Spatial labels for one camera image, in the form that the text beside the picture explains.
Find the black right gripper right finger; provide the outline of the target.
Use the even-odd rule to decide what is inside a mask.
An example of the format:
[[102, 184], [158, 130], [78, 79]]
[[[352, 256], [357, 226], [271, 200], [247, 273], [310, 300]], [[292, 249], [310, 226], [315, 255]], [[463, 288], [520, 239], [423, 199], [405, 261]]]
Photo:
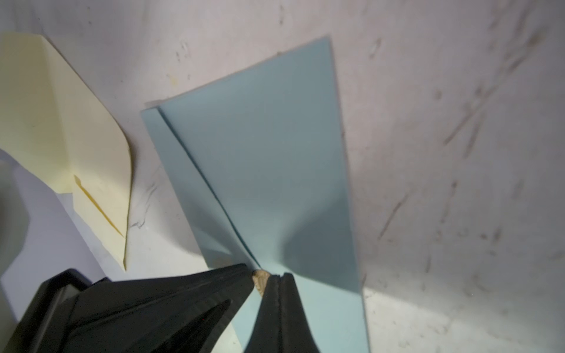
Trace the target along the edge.
[[280, 352], [319, 352], [290, 273], [280, 280]]

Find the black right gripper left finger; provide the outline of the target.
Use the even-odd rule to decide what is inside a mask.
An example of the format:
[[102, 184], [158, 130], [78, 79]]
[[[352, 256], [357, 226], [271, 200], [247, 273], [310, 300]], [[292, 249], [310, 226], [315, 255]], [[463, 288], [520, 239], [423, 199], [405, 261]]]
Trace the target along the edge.
[[281, 351], [280, 280], [279, 275], [272, 275], [267, 280], [255, 326], [245, 352]]

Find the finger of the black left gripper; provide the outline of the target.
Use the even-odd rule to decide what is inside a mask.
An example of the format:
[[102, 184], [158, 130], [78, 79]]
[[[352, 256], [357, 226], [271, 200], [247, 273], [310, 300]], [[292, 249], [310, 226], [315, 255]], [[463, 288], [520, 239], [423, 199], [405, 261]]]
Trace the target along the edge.
[[254, 288], [244, 264], [180, 277], [43, 282], [5, 352], [211, 352]]

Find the light teal envelope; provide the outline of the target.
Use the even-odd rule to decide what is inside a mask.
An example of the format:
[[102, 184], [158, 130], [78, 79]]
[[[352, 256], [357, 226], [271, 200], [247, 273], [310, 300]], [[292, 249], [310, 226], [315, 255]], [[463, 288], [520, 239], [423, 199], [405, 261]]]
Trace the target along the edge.
[[294, 276], [321, 352], [367, 352], [329, 38], [143, 110], [211, 269]]

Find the pale yellow envelope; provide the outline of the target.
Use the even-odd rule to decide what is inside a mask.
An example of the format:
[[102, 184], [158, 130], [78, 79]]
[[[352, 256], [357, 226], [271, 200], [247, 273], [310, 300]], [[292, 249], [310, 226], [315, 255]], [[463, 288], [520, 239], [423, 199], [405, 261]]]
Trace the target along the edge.
[[126, 263], [132, 160], [114, 117], [43, 36], [1, 34], [1, 148]]

